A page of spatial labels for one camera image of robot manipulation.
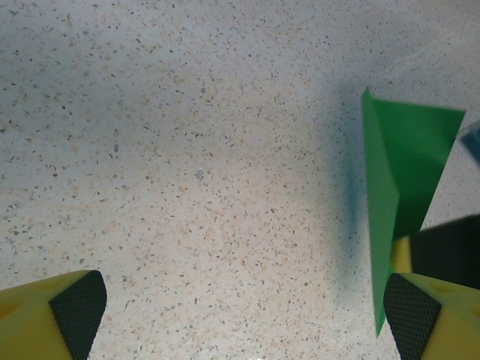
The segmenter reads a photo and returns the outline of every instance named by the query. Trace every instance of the floor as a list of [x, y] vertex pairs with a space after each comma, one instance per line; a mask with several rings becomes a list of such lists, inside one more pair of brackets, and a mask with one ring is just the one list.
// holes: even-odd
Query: floor
[[[475, 0], [0, 5], [0, 287], [100, 269], [92, 359], [397, 359], [360, 95], [480, 119]], [[455, 144], [425, 226], [480, 211]]]

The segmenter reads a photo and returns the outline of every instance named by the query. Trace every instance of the yellow object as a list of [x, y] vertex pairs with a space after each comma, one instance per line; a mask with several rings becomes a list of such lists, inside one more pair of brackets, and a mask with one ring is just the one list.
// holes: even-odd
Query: yellow object
[[423, 360], [480, 359], [480, 290], [418, 274], [401, 274], [441, 304]]
[[[98, 271], [71, 272], [0, 291], [0, 359], [86, 359], [92, 344], [85, 340], [93, 341], [106, 300]], [[71, 345], [72, 336], [83, 343]]]
[[412, 272], [412, 257], [410, 255], [410, 237], [404, 236], [391, 244], [391, 267], [394, 272]]

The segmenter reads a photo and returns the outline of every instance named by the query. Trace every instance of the green triangle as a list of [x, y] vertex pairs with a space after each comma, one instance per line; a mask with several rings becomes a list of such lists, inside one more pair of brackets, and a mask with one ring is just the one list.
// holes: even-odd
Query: green triangle
[[362, 98], [376, 333], [392, 241], [422, 227], [465, 112]]

